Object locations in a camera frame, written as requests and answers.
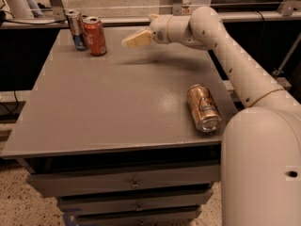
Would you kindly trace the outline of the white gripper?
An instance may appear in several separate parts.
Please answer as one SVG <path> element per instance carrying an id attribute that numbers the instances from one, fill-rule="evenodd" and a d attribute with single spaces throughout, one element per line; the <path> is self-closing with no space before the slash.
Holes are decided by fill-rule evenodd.
<path id="1" fill-rule="evenodd" d="M 149 14 L 150 30 L 141 29 L 129 35 L 121 41 L 121 45 L 126 48 L 134 48 L 151 44 L 152 40 L 157 43 L 169 44 L 168 22 L 171 15 Z"/>

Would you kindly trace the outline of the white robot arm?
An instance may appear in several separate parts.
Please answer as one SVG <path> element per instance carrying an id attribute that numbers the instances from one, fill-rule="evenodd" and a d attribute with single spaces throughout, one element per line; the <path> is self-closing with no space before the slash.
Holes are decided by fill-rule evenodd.
<path id="1" fill-rule="evenodd" d="M 122 44 L 153 41 L 213 51 L 244 106 L 222 139 L 222 225 L 301 226 L 301 104 L 230 36 L 212 8 L 152 14 L 149 29 Z"/>

